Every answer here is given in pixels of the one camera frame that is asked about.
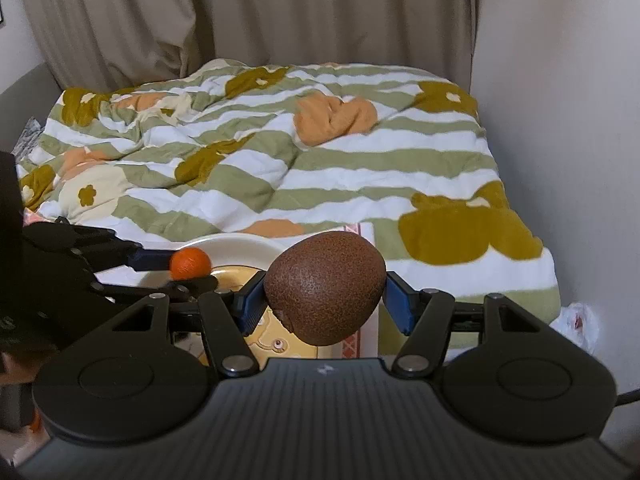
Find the curtain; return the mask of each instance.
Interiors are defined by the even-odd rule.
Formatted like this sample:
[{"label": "curtain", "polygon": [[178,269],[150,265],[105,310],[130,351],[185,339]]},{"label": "curtain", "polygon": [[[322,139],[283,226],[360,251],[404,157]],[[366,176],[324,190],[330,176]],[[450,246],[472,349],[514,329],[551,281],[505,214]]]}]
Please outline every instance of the curtain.
[{"label": "curtain", "polygon": [[60,85],[178,78],[214,57],[249,65],[424,68],[468,89],[476,0],[24,0]]}]

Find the bed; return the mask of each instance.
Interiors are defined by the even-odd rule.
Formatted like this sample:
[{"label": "bed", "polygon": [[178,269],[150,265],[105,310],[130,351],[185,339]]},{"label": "bed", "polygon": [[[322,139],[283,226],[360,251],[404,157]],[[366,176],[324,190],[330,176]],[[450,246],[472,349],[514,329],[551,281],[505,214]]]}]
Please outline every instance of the bed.
[{"label": "bed", "polygon": [[[415,288],[502,292],[545,322],[560,310],[552,255],[509,208],[475,99],[425,70],[215,59],[186,78],[71,88],[17,168],[38,215],[148,247],[348,229]],[[376,316],[378,353],[393,355],[403,336]]]}]

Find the silver bolt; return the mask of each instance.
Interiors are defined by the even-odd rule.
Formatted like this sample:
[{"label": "silver bolt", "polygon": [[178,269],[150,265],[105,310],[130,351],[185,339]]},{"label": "silver bolt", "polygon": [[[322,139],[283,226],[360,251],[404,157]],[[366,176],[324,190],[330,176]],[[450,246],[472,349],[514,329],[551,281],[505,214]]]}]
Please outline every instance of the silver bolt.
[{"label": "silver bolt", "polygon": [[422,372],[429,367],[429,360],[421,355],[403,355],[398,359],[398,366],[405,372]]},{"label": "silver bolt", "polygon": [[254,365],[254,360],[246,355],[230,355],[222,359],[225,370],[233,373],[245,372]]}]

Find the pillow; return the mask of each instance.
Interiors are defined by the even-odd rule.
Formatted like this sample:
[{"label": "pillow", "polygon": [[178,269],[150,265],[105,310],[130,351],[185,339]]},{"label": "pillow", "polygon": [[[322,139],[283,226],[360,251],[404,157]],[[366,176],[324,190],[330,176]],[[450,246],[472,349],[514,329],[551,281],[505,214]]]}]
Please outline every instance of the pillow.
[{"label": "pillow", "polygon": [[43,129],[40,123],[33,117],[27,121],[18,142],[16,142],[12,150],[16,161],[22,160],[37,146]]}]

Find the gray headboard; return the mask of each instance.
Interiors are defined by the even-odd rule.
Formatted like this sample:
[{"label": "gray headboard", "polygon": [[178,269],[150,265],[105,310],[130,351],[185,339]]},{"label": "gray headboard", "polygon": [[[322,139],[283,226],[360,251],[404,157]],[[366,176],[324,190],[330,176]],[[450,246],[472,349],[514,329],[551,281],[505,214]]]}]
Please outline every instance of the gray headboard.
[{"label": "gray headboard", "polygon": [[44,126],[60,92],[47,65],[41,64],[1,93],[0,150],[10,152],[14,148],[30,117]]}]

